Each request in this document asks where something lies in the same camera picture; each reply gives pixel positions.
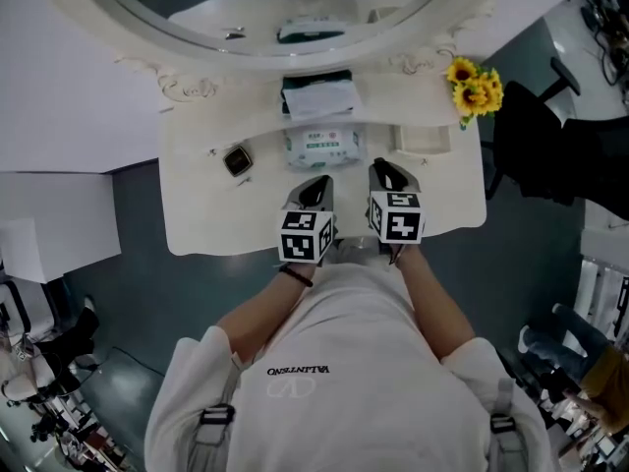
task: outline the gray floor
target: gray floor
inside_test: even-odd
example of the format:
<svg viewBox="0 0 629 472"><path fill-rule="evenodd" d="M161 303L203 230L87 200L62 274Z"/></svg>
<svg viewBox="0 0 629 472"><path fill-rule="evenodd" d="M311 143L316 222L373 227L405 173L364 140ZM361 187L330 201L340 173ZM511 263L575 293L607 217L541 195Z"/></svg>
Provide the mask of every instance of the gray floor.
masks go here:
<svg viewBox="0 0 629 472"><path fill-rule="evenodd" d="M553 80L554 55L543 22L537 22L487 63L503 80L542 92ZM570 111L569 98L556 100ZM491 139L490 123L482 137ZM200 337L225 312L256 293L273 275L273 251L241 257L175 257L166 246L156 164L114 176L122 255L67 275L74 295L96 300L101 355L125 348L164 371L175 341ZM502 351L513 349L528 320L555 302L572 304L581 257L584 206L523 199L506 180L487 205L487 221L429 238L423 250L445 288L460 303L478 334ZM114 352L84 393L114 438L141 463L143 431L160 377Z"/></svg>

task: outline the round mirror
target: round mirror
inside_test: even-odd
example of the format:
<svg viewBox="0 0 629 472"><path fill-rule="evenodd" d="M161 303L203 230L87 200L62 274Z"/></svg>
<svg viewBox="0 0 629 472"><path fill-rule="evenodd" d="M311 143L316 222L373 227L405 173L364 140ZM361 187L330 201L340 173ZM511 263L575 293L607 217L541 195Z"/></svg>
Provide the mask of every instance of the round mirror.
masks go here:
<svg viewBox="0 0 629 472"><path fill-rule="evenodd" d="M92 1L144 42L178 55L228 69L312 71L430 39L484 0ZM72 0L63 6L86 20L85 0L81 9Z"/></svg>

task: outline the sunflower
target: sunflower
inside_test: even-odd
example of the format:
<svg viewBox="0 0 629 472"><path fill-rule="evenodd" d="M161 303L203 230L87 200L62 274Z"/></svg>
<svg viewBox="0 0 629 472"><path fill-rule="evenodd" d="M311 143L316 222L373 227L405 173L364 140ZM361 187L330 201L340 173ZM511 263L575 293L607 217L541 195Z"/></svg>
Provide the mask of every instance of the sunflower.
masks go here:
<svg viewBox="0 0 629 472"><path fill-rule="evenodd" d="M486 102L478 107L479 115L487 115L489 112L500 110L502 106L502 89L494 88L491 82L479 80L484 87Z"/></svg>
<svg viewBox="0 0 629 472"><path fill-rule="evenodd" d="M452 99L463 115L480 115L487 103L487 86L479 81L457 84Z"/></svg>
<svg viewBox="0 0 629 472"><path fill-rule="evenodd" d="M488 86L496 92L496 95L502 101L503 90L502 90L502 82L500 81L500 76L495 71L495 68L491 69L491 72L485 72L479 76L479 79L488 84Z"/></svg>
<svg viewBox="0 0 629 472"><path fill-rule="evenodd" d="M477 69L474 63L469 59L458 57L454 58L452 64L448 67L448 81L451 83L463 83L473 79L477 75Z"/></svg>

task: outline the black and white marker cube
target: black and white marker cube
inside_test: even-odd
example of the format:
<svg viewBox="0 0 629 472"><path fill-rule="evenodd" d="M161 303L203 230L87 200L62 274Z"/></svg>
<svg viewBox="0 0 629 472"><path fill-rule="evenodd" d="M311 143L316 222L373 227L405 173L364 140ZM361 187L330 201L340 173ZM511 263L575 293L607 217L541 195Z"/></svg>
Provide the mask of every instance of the black and white marker cube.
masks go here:
<svg viewBox="0 0 629 472"><path fill-rule="evenodd" d="M333 217L331 211L281 210L279 260L318 264L334 238Z"/></svg>
<svg viewBox="0 0 629 472"><path fill-rule="evenodd" d="M370 225L382 243L419 244L426 217L419 193L372 191Z"/></svg>

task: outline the valentino logo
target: valentino logo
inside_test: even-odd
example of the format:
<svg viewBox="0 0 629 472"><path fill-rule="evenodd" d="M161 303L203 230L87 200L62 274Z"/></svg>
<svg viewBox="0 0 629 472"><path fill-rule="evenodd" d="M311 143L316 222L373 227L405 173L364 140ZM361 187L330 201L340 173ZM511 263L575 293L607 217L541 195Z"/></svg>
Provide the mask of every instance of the valentino logo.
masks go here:
<svg viewBox="0 0 629 472"><path fill-rule="evenodd" d="M330 374L327 366L310 366L310 367L282 367L281 369L269 369L266 371L269 376L279 376L281 374Z"/></svg>
<svg viewBox="0 0 629 472"><path fill-rule="evenodd" d="M316 382L305 376L276 378L268 384L266 394L272 398L304 398L315 391Z"/></svg>

